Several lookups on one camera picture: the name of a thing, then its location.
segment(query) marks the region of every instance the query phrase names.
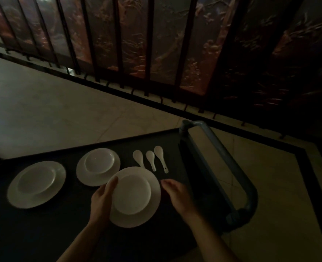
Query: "hand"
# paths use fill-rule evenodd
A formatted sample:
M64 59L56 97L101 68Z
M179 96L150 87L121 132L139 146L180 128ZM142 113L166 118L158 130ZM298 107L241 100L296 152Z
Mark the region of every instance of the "hand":
M176 211L182 216L186 223L192 216L197 215L198 211L190 198L186 186L173 179L161 180L162 187L171 197L171 202Z
M101 231L109 224L112 193L114 192L117 183L118 177L115 177L108 184L100 186L92 195L91 215L88 224L97 226Z

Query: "marble floor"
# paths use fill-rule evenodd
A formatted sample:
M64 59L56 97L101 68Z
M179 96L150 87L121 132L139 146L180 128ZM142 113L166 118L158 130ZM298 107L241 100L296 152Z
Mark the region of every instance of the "marble floor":
M187 111L197 112L192 107ZM220 115L216 120L241 127L241 122ZM0 157L142 135L178 127L181 121L181 117L0 59ZM253 125L244 129L279 137ZM259 193L251 222L223 235L232 250L243 261L322 261L322 235L294 155L213 130ZM190 134L234 206L242 207L246 195L212 144L199 128ZM322 158L315 145L289 136L283 142L307 150L322 187ZM195 249L176 261L201 260Z

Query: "person's left hand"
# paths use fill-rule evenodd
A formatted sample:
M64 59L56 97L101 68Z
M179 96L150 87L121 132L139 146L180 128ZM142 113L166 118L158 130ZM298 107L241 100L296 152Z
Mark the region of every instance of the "person's left hand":
M97 226L101 231L109 224L112 193L117 183L118 177L115 177L108 184L100 186L92 195L91 215L88 224Z

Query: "black floor border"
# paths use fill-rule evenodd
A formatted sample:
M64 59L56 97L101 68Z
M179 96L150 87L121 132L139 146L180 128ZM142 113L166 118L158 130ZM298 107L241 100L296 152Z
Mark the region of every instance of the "black floor border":
M231 134L243 137L245 139L250 139L252 141L256 141L261 144L268 145L273 148L280 149L280 150L294 154L297 159L297 162L299 164L299 168L300 168L300 172L303 177L304 185L308 191L308 195L311 200L311 203L312 203L312 206L314 209L314 213L316 215L316 218L318 220L318 224L319 224L319 227L320 227L320 230L322 233L322 189L321 189L318 179L314 173L313 167L311 165L311 162L308 158L308 155L307 155L307 152L305 151L305 149L291 145L291 144L286 144L284 142L271 139L269 137L264 137L264 136L261 136L256 133L248 132L248 131L245 131L240 128L229 126L227 124L224 124L224 123L221 123L218 121L214 121L212 119L204 118L204 117L201 117L196 114L188 113L186 111L179 110L179 109L173 108L171 106L167 106L167 105L164 105L164 104L152 101L152 100L138 97L138 96L132 95L127 92L119 91L118 89L113 89L113 88L110 88L110 87L107 87L107 86L104 86L101 84L97 84L97 83L87 81L87 80L84 80L84 79L81 79L81 78L78 78L75 76L71 76L71 75L62 73L60 71L49 69L47 67L43 67L43 66L40 66L40 65L28 62L28 61L24 61L22 59L18 59L18 58L15 58L15 57L3 54L3 53L0 53L0 58L8 60L8 61L12 61L14 63L18 63L23 66L30 67L35 70L39 70L44 73L52 74L57 77L67 79L72 82L79 83L84 86L94 88L94 89L97 89L97 90L100 90L100 91L103 91L103 92L106 92L106 93L109 93L109 94L112 94L112 95L115 95L118 97L122 97L122 98L131 100L131 101L143 104L143 105L147 105L152 108L156 108L156 109L165 111L167 113L174 114L179 117L183 117L185 119L203 120L210 127L214 127L219 130L229 132ZM319 138L316 138L313 136L303 136L301 139L315 143L317 148L320 151L321 156L322 156L322 139L319 139Z

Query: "cart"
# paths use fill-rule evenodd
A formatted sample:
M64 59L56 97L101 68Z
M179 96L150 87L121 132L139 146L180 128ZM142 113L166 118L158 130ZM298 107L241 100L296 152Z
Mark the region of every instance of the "cart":
M200 126L207 134L247 194L245 207L236 210L214 173L196 147L188 129ZM258 194L233 157L202 121L184 120L180 128L19 158L0 159L0 261L56 261L87 224L90 199L97 188L80 183L76 165L90 150L105 147L121 159L121 169L137 166L133 151L143 154L161 145L169 173L155 160L158 180L173 178L184 183L199 211L218 234L248 223L254 215ZM57 195L32 209L17 209L7 202L13 178L25 167L40 161L56 161L66 169L66 180ZM138 227L111 224L102 235L92 261L167 261L196 247L189 227L173 208L165 191L154 216Z

